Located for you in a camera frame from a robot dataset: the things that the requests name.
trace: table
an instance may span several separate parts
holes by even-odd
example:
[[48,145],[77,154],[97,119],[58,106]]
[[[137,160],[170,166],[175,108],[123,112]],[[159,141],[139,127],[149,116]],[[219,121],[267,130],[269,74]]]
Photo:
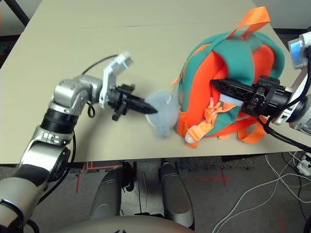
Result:
[[[128,50],[134,64],[119,84],[135,83],[135,95],[143,98],[155,90],[170,91],[189,52],[203,39],[234,29],[254,7],[249,0],[43,0],[0,71],[0,163],[19,163],[62,79],[79,75],[106,55]],[[284,50],[281,83],[291,85],[299,71],[292,68],[271,26],[261,31]],[[102,72],[103,66],[97,66],[89,74],[101,78]],[[129,112],[114,122],[110,110],[96,110],[93,119],[86,109],[79,118],[77,162],[297,150],[269,135],[249,145],[234,134],[227,140],[202,140],[191,149],[175,132],[168,139],[156,138],[144,115]],[[311,146],[307,135],[288,125],[277,130]]]

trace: orange backpack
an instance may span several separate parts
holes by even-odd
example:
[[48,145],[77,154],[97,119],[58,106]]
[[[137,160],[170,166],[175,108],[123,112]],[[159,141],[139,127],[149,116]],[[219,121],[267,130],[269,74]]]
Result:
[[[265,132],[241,106],[220,101],[211,80],[229,78],[251,86],[261,75],[279,78],[284,68],[282,50],[266,35],[256,33],[270,22],[265,7],[250,10],[231,33],[212,36],[200,43],[187,58],[178,84],[180,104],[176,131],[195,148],[202,137],[220,137],[237,132],[238,139],[257,143]],[[238,29],[249,26],[245,32]],[[249,134],[247,128],[255,125]]]

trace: white cable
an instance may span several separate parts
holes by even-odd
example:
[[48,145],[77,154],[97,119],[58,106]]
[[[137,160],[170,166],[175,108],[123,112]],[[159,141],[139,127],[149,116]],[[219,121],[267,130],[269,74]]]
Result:
[[[280,175],[281,175],[282,172],[287,168],[287,166],[289,165],[289,163],[291,163],[292,160],[293,160],[293,158],[292,158],[292,159],[285,165],[285,167],[280,171]],[[243,214],[243,213],[245,213],[245,212],[247,212],[247,211],[250,211],[250,210],[255,210],[255,209],[257,209],[257,208],[259,208],[259,207],[265,205],[265,204],[273,197],[274,193],[276,192],[276,187],[277,187],[278,182],[279,182],[279,180],[276,181],[276,184],[275,184],[275,186],[274,186],[274,189],[273,189],[271,195],[269,196],[269,198],[268,198],[265,202],[263,202],[263,203],[260,204],[260,205],[254,206],[254,207],[252,207],[252,208],[249,208],[249,209],[240,211],[240,212],[234,214],[233,216],[229,217],[226,221],[224,221],[224,222],[219,226],[219,228],[218,228],[218,230],[217,230],[216,233],[218,233],[218,232],[220,231],[221,227],[223,227],[223,226],[226,224],[226,222],[228,222],[228,221],[229,221],[230,219],[232,219],[233,217],[236,217],[236,216],[238,216],[238,215],[240,215],[240,214]]]
[[145,205],[145,213],[147,212],[147,204],[148,204],[148,193],[147,193],[147,184],[146,184],[146,176],[145,173],[141,173],[142,177],[144,178],[144,183],[145,183],[145,191],[146,191],[146,205]]
[[[278,174],[278,172],[271,166],[271,164],[270,164],[270,162],[269,162],[269,160],[268,160],[268,156],[267,156],[267,155],[265,156],[265,158],[266,158],[266,161],[267,161],[269,167],[272,169],[272,171],[275,173],[275,175],[276,175],[277,177],[280,178],[280,175]],[[307,178],[307,177],[300,176],[300,175],[297,175],[297,176],[303,177],[303,178],[305,178],[306,180],[311,181],[311,180],[310,180],[309,178]],[[311,203],[311,200],[305,201],[305,200],[300,199],[300,198],[288,187],[288,185],[285,183],[285,181],[284,181],[283,179],[280,179],[280,180],[281,180],[281,182],[286,186],[286,188],[293,194],[293,196],[296,197],[299,201],[301,201],[302,203]]]
[[239,203],[241,202],[241,200],[243,199],[243,197],[244,197],[247,193],[253,191],[253,190],[256,189],[256,188],[265,186],[265,185],[270,184],[270,183],[274,183],[274,182],[276,182],[276,181],[278,181],[278,180],[282,180],[282,178],[284,178],[284,177],[286,177],[286,176],[289,176],[289,175],[301,177],[301,178],[304,178],[304,179],[306,179],[306,180],[308,180],[308,181],[311,181],[310,179],[308,179],[307,177],[304,177],[304,176],[300,176],[300,175],[292,174],[292,173],[286,173],[286,174],[284,174],[284,175],[282,175],[282,176],[280,176],[280,177],[278,177],[278,178],[276,178],[276,179],[274,179],[274,180],[272,180],[272,181],[268,181],[268,182],[266,182],[266,183],[262,183],[262,184],[259,184],[259,185],[255,186],[255,187],[252,187],[252,188],[248,189],[247,191],[245,191],[245,192],[240,196],[239,200],[237,201],[237,203],[235,204],[235,206],[232,208],[232,210],[230,211],[230,213],[227,214],[227,216],[225,216],[222,220],[220,220],[220,221],[216,224],[216,226],[214,227],[212,233],[218,232],[218,230],[220,229],[219,225],[222,224],[224,221],[226,221],[226,220],[228,220],[228,219],[230,218],[229,216],[235,211],[235,209],[237,208],[237,206],[239,205]]
[[296,158],[297,151],[296,151],[294,154],[292,154],[291,152],[288,152],[288,154],[290,154],[290,155],[293,157],[293,159],[294,159],[294,160],[293,160],[293,164],[294,164],[295,166],[297,166],[297,165],[295,164],[295,160],[301,162],[300,159]]

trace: black cable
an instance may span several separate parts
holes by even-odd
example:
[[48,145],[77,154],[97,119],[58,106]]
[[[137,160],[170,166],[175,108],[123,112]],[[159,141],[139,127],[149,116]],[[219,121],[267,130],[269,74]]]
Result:
[[88,105],[87,115],[88,115],[90,118],[95,117],[95,108],[94,108],[93,104],[91,104],[90,102],[86,102],[86,103],[87,103],[87,105]]
[[46,194],[44,194],[39,202],[38,202],[38,205],[44,201],[45,198],[47,198],[60,184],[61,182],[63,182],[63,180],[66,178],[66,176],[68,175],[68,173],[70,172],[70,169],[71,169],[71,166],[73,164],[73,161],[74,161],[74,158],[76,156],[76,135],[75,135],[75,132],[73,131],[73,137],[72,137],[72,157],[71,157],[71,161],[70,163],[68,164],[68,168],[67,170],[65,171],[65,173],[63,174],[63,176],[58,180],[58,182],[48,191],[46,192]]
[[310,233],[311,230],[311,216],[308,218],[303,233]]
[[[284,160],[284,162],[286,163],[286,165],[288,165],[292,170],[294,170],[294,171],[296,172],[297,175],[300,175],[300,173],[297,171],[297,169],[294,168],[292,165],[290,165],[291,160],[287,162],[287,161],[285,160],[284,153],[281,153],[281,155],[282,155],[282,159]],[[298,176],[298,178],[299,178],[299,185],[300,185],[299,191],[298,191],[298,198],[300,198],[300,193],[301,193],[301,189],[302,189],[302,183],[301,183],[301,177]],[[300,211],[301,211],[301,213],[302,213],[302,215],[303,215],[303,218],[307,221],[307,217],[306,217],[306,215],[305,215],[305,212],[304,212],[303,209],[302,209],[301,201],[298,200],[298,203],[299,203]]]
[[269,124],[271,122],[271,120],[275,117],[277,117],[278,115],[280,115],[285,109],[291,107],[292,105],[298,103],[299,101],[301,101],[305,95],[307,94],[310,86],[311,86],[311,48],[306,50],[307,53],[307,57],[308,57],[308,74],[307,74],[307,81],[306,84],[304,86],[303,91],[301,92],[301,94],[299,95],[298,98],[296,98],[295,100],[291,101],[290,103],[286,104],[285,106],[283,106],[282,108],[278,109],[278,111],[276,111],[274,114],[272,114],[271,116],[269,116],[268,120],[266,123],[262,122],[260,120],[260,118],[258,117],[257,120],[258,122],[263,126],[264,130],[266,131],[267,134],[270,134],[271,136],[275,137],[278,140],[281,140],[285,143],[288,143],[290,145],[296,146],[306,152],[311,152],[311,148],[301,144],[295,140],[292,140],[278,132],[276,132],[275,130],[273,130]]
[[34,221],[29,219],[26,222],[26,224],[29,225],[33,229],[34,233],[40,233],[40,229],[39,229],[38,225]]
[[104,62],[108,59],[111,59],[111,58],[114,58],[116,57],[117,55],[116,54],[113,54],[113,55],[110,55],[110,56],[107,56],[107,57],[104,57],[103,59],[95,62],[94,64],[90,65],[85,71],[82,72],[82,74],[86,74],[90,69],[92,69],[94,66],[98,65],[99,63],[101,62]]
[[139,199],[139,209],[140,209],[140,213],[142,213],[142,211],[141,211],[141,201],[140,201],[140,187],[139,187],[139,179],[138,179],[138,199]]
[[307,76],[307,81],[306,84],[301,92],[301,94],[299,95],[298,98],[294,99],[293,101],[291,101],[290,103],[286,104],[285,106],[283,106],[282,108],[278,109],[277,112],[275,112],[274,114],[272,114],[268,120],[267,120],[267,125],[271,122],[271,120],[275,117],[277,117],[278,115],[280,115],[285,109],[293,106],[294,104],[298,103],[299,101],[301,101],[305,95],[308,93],[308,90],[310,88],[311,85],[311,77],[310,77],[310,70],[311,70],[311,48],[310,49],[306,49],[306,54],[307,54],[307,58],[308,58],[308,76]]

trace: backpack strap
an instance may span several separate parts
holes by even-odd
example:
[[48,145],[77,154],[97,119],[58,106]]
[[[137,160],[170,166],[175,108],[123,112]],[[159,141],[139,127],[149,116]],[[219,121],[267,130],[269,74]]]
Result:
[[[260,116],[260,119],[265,123],[267,120],[263,116]],[[266,132],[263,129],[263,126],[257,121],[255,123],[255,128],[251,133],[247,132],[247,129],[238,131],[238,139],[249,144],[255,144],[263,139]]]
[[233,37],[238,29],[244,26],[248,26],[245,32],[242,33],[241,36],[245,36],[248,33],[254,33],[267,23],[270,22],[269,14],[267,9],[264,6],[257,7],[251,9],[246,13],[242,21],[238,24],[238,26],[230,33],[227,39]]
[[220,102],[214,105],[213,98],[210,98],[209,107],[205,109],[204,113],[205,120],[200,124],[193,125],[190,129],[188,129],[185,135],[186,142],[193,144],[199,141],[202,137],[205,136],[205,134],[214,128],[214,124],[219,113],[228,112],[234,107],[235,105],[229,103],[224,103],[222,107]]

